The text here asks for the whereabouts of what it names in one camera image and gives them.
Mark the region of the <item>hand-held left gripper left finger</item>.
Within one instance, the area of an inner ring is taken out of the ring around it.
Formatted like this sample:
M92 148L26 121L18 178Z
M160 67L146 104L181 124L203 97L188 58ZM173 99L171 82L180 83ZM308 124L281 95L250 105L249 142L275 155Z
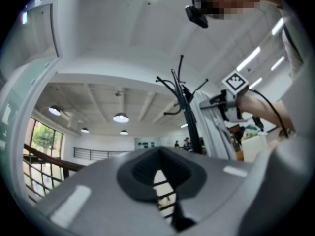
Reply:
M117 181L121 165L148 152L137 150L85 166L44 197L37 211L62 236L174 236L156 201L133 200Z

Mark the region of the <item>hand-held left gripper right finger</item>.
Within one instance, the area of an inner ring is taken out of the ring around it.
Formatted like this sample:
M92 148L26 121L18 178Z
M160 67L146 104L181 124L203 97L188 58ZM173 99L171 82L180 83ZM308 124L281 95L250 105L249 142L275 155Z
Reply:
M313 141L295 137L253 163L163 149L163 171L176 192L179 236L286 233L313 181Z

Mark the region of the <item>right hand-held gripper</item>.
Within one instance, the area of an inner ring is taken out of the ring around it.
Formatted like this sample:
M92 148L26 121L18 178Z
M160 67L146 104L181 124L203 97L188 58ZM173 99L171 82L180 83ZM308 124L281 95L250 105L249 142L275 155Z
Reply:
M228 122L246 122L243 119L241 110L237 107L237 100L249 90L249 82L238 71L231 72L222 80L226 87L226 96L217 95L211 99L202 101L199 104L200 109L207 109L225 105L225 114Z

